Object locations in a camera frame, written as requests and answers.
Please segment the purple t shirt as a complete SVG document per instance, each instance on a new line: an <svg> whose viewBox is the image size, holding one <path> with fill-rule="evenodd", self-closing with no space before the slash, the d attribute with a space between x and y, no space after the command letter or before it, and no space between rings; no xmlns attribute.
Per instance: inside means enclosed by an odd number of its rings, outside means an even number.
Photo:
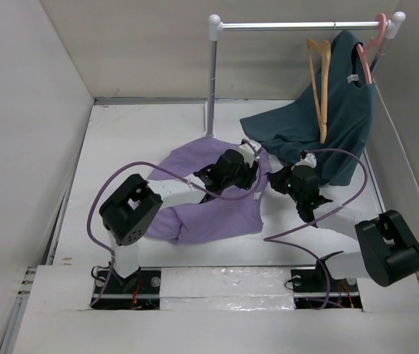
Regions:
<svg viewBox="0 0 419 354"><path fill-rule="evenodd" d="M186 177L215 163L228 149L238 146L215 138L200 138L170 152L159 166ZM261 180L253 194L238 201L215 199L204 204L182 204L160 209L145 236L173 244L208 243L261 232L261 202L271 172L269 154L260 149Z"/></svg>

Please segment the wooden clothes hanger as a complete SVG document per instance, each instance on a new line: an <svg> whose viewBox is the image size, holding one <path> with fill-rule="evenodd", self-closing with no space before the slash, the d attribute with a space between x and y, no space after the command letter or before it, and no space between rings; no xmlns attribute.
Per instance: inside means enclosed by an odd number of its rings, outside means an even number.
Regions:
<svg viewBox="0 0 419 354"><path fill-rule="evenodd" d="M328 78L331 61L331 47L330 41L324 40L317 43L314 39L308 38L306 40L308 48L308 63L311 75L311 87L314 97L314 105L316 109L316 116L319 125L319 141L324 144L327 139L328 132ZM316 74L314 71L313 52L316 52L321 57L320 68L320 87L316 83Z"/></svg>

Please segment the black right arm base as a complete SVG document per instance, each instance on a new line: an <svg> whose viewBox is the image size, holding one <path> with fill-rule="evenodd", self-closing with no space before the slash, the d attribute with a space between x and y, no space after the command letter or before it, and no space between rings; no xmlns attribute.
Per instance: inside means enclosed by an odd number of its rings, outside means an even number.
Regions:
<svg viewBox="0 0 419 354"><path fill-rule="evenodd" d="M330 279L327 287L325 274L320 268L293 268L285 287L292 291L297 310L318 309L328 295L326 309L362 309L361 296L356 279Z"/></svg>

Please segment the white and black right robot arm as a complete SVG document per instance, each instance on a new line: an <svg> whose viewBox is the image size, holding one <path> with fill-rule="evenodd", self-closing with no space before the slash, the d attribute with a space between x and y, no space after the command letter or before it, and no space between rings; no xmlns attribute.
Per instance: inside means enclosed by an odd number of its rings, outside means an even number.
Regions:
<svg viewBox="0 0 419 354"><path fill-rule="evenodd" d="M318 262L314 281L321 289L330 290L344 278L370 278L385 288L419 272L419 242L400 212L390 209L363 221L355 209L329 209L332 200L320 194L318 178L308 165L284 167L268 180L273 190L292 198L308 226L358 242L357 252L335 251Z"/></svg>

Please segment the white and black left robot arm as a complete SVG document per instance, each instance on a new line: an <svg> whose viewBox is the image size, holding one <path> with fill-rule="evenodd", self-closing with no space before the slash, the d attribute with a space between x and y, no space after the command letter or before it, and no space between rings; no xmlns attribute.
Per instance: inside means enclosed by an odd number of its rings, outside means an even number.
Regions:
<svg viewBox="0 0 419 354"><path fill-rule="evenodd" d="M260 181L261 146L244 140L237 149L228 149L214 164L186 177L155 167L171 176L168 180L144 179L140 174L129 176L102 204L99 214L113 241L112 283L121 292L137 286L137 242L152 224L161 209L185 204L206 204L215 199L238 201L249 196L227 197L230 187L253 190Z"/></svg>

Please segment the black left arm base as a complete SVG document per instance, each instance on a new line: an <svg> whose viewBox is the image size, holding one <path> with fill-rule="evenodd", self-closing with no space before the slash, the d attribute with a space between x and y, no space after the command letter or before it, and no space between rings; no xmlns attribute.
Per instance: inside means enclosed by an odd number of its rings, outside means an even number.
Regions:
<svg viewBox="0 0 419 354"><path fill-rule="evenodd" d="M91 308L95 310L159 310L162 270L141 268L126 280L115 273L108 278L108 267L91 270L94 289Z"/></svg>

